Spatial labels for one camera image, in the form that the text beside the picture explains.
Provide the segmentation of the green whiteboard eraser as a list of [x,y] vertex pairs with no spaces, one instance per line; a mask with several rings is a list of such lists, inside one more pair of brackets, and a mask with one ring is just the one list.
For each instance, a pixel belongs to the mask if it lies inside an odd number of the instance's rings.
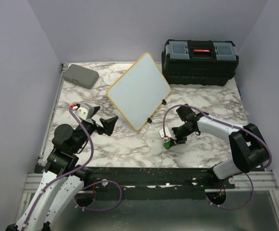
[[170,149],[172,147],[172,145],[173,145],[172,141],[166,141],[166,142],[163,143],[163,147],[165,149]]

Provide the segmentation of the yellow framed whiteboard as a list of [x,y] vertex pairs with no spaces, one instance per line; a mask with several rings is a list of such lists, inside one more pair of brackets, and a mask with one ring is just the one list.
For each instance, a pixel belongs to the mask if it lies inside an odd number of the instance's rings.
[[106,91],[106,96],[139,131],[171,92],[151,54],[144,53]]

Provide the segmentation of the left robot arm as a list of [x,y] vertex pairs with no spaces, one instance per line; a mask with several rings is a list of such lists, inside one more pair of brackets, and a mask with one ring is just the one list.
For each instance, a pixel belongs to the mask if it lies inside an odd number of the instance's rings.
[[91,135],[111,136],[118,116],[110,119],[100,118],[100,124],[93,120],[99,111],[99,106],[89,104],[73,104],[69,112],[78,122],[73,128],[69,124],[61,124],[54,131],[52,140],[53,150],[47,157],[44,172],[37,191],[28,208],[21,218],[9,225],[8,231],[49,231],[65,210],[70,201],[80,190],[87,190],[96,185],[93,182],[92,171],[86,165],[78,165],[77,154],[83,151],[86,144],[90,144],[94,151]]

